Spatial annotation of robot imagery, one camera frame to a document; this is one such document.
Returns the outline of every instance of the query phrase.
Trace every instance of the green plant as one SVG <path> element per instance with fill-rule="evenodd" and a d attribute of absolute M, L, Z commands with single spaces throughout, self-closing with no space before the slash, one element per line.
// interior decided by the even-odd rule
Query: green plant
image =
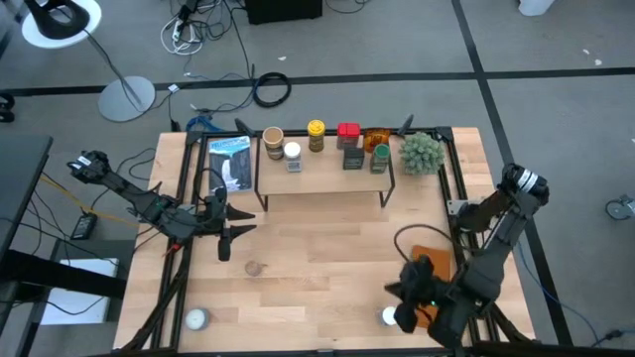
<path fill-rule="evenodd" d="M 444 164 L 444 147 L 426 133 L 406 137 L 399 153 L 408 175 L 436 174 Z"/>

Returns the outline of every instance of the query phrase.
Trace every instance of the lamp base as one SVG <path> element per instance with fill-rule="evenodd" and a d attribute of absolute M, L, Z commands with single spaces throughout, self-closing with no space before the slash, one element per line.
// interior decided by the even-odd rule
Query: lamp base
<path fill-rule="evenodd" d="M 125 79 L 140 102 L 135 100 L 130 90 L 124 92 L 121 80 L 113 81 L 101 92 L 98 103 L 99 112 L 108 120 L 126 122 L 136 119 L 146 113 L 155 102 L 156 90 L 150 80 L 136 75 L 127 76 Z"/>

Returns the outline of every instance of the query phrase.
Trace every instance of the black desk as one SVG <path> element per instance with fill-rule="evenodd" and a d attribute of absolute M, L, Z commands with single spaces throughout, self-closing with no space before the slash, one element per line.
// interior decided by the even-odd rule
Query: black desk
<path fill-rule="evenodd" d="M 123 279 L 9 249 L 52 142 L 48 136 L 0 134 L 0 301 L 11 301 L 0 302 L 0 333 L 13 301 L 46 301 L 49 288 L 119 299 L 125 292 Z"/>

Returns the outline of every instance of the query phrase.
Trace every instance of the red box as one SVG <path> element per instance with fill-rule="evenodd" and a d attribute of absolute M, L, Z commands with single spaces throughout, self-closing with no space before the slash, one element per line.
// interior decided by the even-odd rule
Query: red box
<path fill-rule="evenodd" d="M 337 124 L 337 148 L 356 148 L 360 134 L 361 128 L 357 123 Z"/>

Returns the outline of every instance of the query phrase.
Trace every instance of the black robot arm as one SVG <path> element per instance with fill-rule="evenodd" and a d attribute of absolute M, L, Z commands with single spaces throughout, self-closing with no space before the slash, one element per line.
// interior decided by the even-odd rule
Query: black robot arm
<path fill-rule="evenodd" d="M 434 303 L 439 307 L 428 334 L 448 348 L 460 346 L 461 336 L 470 317 L 489 309 L 498 296 L 504 278 L 503 265 L 518 242 L 527 222 L 549 200 L 544 178 L 517 165 L 503 170 L 497 190 L 479 204 L 465 203 L 454 217 L 464 232 L 489 229 L 493 217 L 503 215 L 483 249 L 444 282 L 433 275 L 433 264 L 425 257 L 405 265 L 400 282 L 386 290 L 402 300 L 395 319 L 405 332 L 413 332 L 419 305 Z"/>
<path fill-rule="evenodd" d="M 226 227 L 226 220 L 253 218 L 254 215 L 239 211 L 227 204 L 227 192 L 219 188 L 213 196 L 204 200 L 205 210 L 189 213 L 180 208 L 175 198 L 144 190 L 110 169 L 106 154 L 98 151 L 82 152 L 76 161 L 67 164 L 74 178 L 84 183 L 101 184 L 130 202 L 133 213 L 169 238 L 174 239 L 176 249 L 193 236 L 218 235 L 218 259 L 228 261 L 230 244 L 255 225 Z"/>

